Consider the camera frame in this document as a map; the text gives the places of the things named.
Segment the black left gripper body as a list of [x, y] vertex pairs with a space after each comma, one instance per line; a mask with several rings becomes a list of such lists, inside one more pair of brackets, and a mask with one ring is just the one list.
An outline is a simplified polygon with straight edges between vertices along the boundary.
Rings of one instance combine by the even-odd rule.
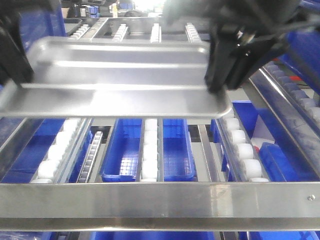
[[0, 12], [0, 82], [30, 83], [34, 71], [27, 59], [20, 35], [20, 14]]

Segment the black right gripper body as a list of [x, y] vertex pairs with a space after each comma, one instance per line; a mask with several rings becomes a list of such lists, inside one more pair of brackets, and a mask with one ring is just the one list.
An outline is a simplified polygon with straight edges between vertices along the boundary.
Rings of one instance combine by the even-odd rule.
[[285, 51], [279, 29], [289, 15], [223, 16], [210, 18], [210, 52], [205, 82], [210, 92], [239, 88], [260, 67]]

